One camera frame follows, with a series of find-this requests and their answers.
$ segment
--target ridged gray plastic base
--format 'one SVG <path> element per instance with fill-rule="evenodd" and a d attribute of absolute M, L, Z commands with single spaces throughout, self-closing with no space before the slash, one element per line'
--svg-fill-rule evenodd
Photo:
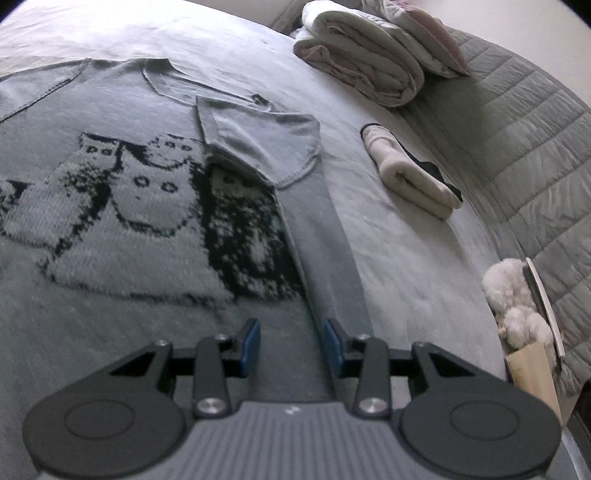
<path fill-rule="evenodd" d="M 38 480 L 53 477 L 41 475 Z M 161 464 L 127 480 L 437 480 L 388 423 L 353 417 L 342 403 L 244 402 L 223 420 L 197 422 Z"/>

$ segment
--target gray sweater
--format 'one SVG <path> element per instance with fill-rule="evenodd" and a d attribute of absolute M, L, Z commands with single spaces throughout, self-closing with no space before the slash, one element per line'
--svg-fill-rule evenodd
<path fill-rule="evenodd" d="M 371 325 L 319 139 L 312 116 L 167 60 L 0 81 L 0 478 L 33 471 L 34 403 L 159 338 L 257 317 L 259 367 L 233 398 L 334 397 L 314 321 Z"/>

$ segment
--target wooden block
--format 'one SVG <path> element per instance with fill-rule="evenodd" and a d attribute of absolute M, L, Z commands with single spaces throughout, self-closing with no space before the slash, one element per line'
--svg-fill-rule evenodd
<path fill-rule="evenodd" d="M 539 342 L 532 343 L 507 355 L 505 360 L 514 385 L 546 403 L 562 423 L 560 405 L 544 346 Z"/>

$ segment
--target cat eye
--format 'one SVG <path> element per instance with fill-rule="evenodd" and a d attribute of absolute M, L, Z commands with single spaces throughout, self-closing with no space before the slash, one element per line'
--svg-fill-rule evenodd
<path fill-rule="evenodd" d="M 150 180 L 147 177 L 135 177 L 134 183 L 135 186 L 142 188 L 150 185 Z"/>
<path fill-rule="evenodd" d="M 165 181 L 160 188 L 167 193 L 175 193 L 178 190 L 178 187 L 170 181 Z"/>

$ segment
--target white fluffy toy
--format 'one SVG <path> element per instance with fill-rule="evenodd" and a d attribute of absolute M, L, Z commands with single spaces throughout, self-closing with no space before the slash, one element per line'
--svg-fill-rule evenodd
<path fill-rule="evenodd" d="M 554 370 L 554 336 L 546 320 L 535 310 L 534 298 L 523 275 L 526 265 L 518 258 L 506 258 L 487 270 L 482 287 L 495 314 L 499 337 L 517 350 L 533 342 L 542 343 L 550 369 Z"/>

